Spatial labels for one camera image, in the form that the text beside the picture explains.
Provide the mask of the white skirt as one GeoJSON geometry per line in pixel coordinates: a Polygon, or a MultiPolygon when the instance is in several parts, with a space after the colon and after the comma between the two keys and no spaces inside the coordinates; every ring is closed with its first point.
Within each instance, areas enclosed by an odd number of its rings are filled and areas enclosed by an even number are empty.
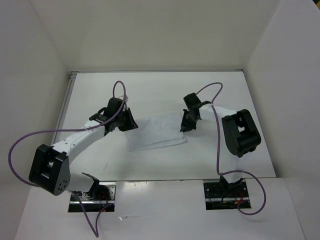
{"type": "Polygon", "coordinates": [[[181,132],[182,114],[165,113],[136,120],[138,128],[125,132],[127,149],[130,152],[165,148],[187,142],[181,132]]]}

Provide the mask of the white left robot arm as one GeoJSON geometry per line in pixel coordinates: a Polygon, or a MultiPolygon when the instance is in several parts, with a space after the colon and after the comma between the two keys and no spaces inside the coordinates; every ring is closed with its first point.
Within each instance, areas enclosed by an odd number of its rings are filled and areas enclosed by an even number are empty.
{"type": "Polygon", "coordinates": [[[72,174],[71,163],[89,146],[119,129],[137,129],[125,100],[112,97],[106,107],[92,115],[84,126],[53,145],[40,145],[36,151],[28,179],[54,196],[64,191],[81,192],[88,200],[99,196],[100,181],[89,173],[72,174]]]}

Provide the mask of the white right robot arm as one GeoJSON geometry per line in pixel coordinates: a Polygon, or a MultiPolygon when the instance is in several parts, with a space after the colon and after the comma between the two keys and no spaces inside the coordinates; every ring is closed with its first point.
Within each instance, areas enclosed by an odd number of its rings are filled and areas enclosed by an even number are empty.
{"type": "Polygon", "coordinates": [[[216,124],[219,191],[229,197],[240,187],[243,174],[252,175],[241,167],[241,159],[255,151],[262,142],[252,115],[247,109],[234,111],[214,106],[213,101],[202,102],[194,92],[183,100],[186,109],[183,110],[181,132],[195,130],[200,120],[216,124]]]}

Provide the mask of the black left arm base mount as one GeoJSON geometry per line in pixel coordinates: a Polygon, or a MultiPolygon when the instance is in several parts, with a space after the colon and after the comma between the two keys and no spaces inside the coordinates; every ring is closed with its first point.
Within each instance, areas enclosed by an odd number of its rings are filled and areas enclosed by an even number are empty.
{"type": "Polygon", "coordinates": [[[116,199],[116,182],[100,182],[98,192],[88,194],[81,191],[76,191],[76,196],[81,200],[83,207],[88,213],[98,213],[115,211],[116,199]]]}

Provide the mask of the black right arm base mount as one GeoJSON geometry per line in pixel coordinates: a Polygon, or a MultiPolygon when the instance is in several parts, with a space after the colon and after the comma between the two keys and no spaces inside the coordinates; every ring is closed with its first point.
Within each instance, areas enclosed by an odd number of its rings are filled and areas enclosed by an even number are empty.
{"type": "Polygon", "coordinates": [[[205,207],[207,211],[250,209],[247,184],[243,178],[228,183],[224,177],[203,182],[205,207]]]}

